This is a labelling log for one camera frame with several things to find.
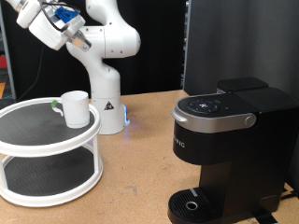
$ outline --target coffee maker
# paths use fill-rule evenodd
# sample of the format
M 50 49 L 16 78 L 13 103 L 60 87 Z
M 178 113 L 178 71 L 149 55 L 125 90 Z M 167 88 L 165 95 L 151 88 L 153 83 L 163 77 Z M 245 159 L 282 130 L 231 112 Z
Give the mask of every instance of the coffee maker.
M 299 130 L 299 101 L 250 80 L 255 84 L 233 79 L 219 83 L 221 94 L 177 101 L 174 152 L 202 168 L 199 187 L 170 198 L 172 223 L 229 224 L 278 210 Z

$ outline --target black mesh surface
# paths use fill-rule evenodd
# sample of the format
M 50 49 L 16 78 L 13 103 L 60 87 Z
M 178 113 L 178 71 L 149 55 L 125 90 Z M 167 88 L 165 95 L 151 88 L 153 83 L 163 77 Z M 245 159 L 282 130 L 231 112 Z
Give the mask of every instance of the black mesh surface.
M 84 133 L 94 124 L 71 129 L 64 117 L 51 108 L 51 103 L 28 105 L 0 118 L 0 141 L 19 146 L 42 146 L 59 143 Z
M 41 158 L 14 158 L 5 167 L 7 186 L 26 196 L 50 196 L 80 186 L 94 173 L 93 154 L 79 147 Z

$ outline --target cable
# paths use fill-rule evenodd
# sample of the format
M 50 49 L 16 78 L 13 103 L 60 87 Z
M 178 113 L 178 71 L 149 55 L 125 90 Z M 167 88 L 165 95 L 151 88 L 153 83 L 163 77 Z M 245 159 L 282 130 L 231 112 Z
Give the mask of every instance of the cable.
M 39 79 L 39 74 L 40 74 L 40 68 L 41 68 L 41 62 L 42 62 L 42 59 L 43 59 L 43 53 L 44 53 L 44 44 L 43 44 L 43 46 L 42 46 L 42 48 L 41 48 L 41 54 L 40 54 L 40 61 L 39 61 L 39 67 L 38 67 L 38 72 L 37 72 L 37 77 L 36 77 L 36 81 L 35 81 L 35 83 L 25 92 L 25 93 L 23 93 L 22 94 L 22 96 L 17 100 L 17 103 L 21 100 L 21 98 L 23 98 L 26 94 L 27 94 L 27 92 L 28 91 L 30 91 L 35 85 L 36 85 L 36 83 L 37 83 L 37 81 L 38 81 L 38 79 Z

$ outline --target black panel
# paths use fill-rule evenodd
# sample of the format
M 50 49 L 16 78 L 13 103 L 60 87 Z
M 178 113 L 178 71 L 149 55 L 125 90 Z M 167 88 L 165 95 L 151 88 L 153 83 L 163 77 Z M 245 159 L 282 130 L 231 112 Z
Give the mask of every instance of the black panel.
M 202 113 L 199 111 L 197 112 L 192 109 L 192 107 L 190 107 L 190 103 L 194 103 L 197 108 L 198 105 L 202 102 L 210 102 L 212 103 L 212 105 L 216 105 L 218 107 L 218 110 L 211 113 Z M 186 97 L 185 99 L 182 99 L 178 102 L 178 108 L 183 112 L 201 118 L 220 118 L 248 113 L 259 113 L 259 110 L 257 108 L 246 103 L 244 100 L 231 93 Z
M 99 25 L 87 15 L 85 1 L 66 3 L 81 9 L 86 25 Z M 186 2 L 119 0 L 118 3 L 123 18 L 141 36 L 141 49 L 136 56 L 105 60 L 121 74 L 121 94 L 179 89 Z M 16 23 L 18 14 L 9 3 L 2 2 L 2 8 L 15 89 L 20 97 L 36 80 L 42 43 Z M 23 100 L 60 96 L 73 90 L 90 92 L 84 66 L 66 47 L 59 51 L 45 47 L 40 78 Z
M 257 77 L 298 97 L 298 10 L 297 0 L 192 0 L 185 91 Z

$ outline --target table surface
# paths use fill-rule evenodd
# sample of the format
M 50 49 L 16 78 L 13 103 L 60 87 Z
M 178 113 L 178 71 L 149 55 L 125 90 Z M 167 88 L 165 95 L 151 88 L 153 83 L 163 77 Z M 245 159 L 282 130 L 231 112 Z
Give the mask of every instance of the table surface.
M 185 96 L 184 91 L 122 96 L 131 124 L 121 133 L 99 136 L 104 161 L 99 183 L 70 203 L 48 208 L 22 207 L 0 198 L 0 223 L 170 224 L 169 198 L 197 187 L 200 176 L 200 166 L 181 161 L 172 151 L 170 111 Z M 299 200 L 290 198 L 273 216 L 278 223 L 295 224 L 298 211 Z M 258 224 L 255 218 L 238 223 Z

